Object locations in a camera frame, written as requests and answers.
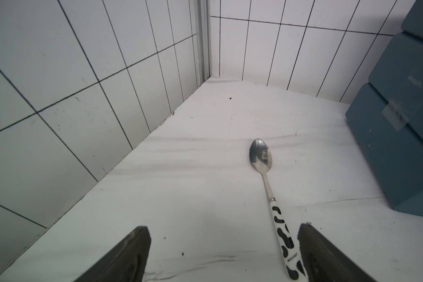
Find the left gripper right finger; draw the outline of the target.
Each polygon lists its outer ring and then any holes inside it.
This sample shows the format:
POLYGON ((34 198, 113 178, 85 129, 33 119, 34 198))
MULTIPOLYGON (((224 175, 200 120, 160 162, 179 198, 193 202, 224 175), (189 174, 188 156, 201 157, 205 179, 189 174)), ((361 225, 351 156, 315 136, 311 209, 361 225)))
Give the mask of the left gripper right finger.
POLYGON ((310 223, 301 224, 298 240, 310 282, 375 282, 310 223))

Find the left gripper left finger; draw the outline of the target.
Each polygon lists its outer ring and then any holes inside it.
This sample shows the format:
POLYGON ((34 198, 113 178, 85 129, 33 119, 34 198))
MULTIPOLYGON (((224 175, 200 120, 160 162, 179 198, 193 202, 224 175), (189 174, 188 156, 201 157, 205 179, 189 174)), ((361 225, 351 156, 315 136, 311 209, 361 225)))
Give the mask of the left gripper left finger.
POLYGON ((76 282, 141 282, 145 273, 151 237, 146 226, 138 226, 76 282))

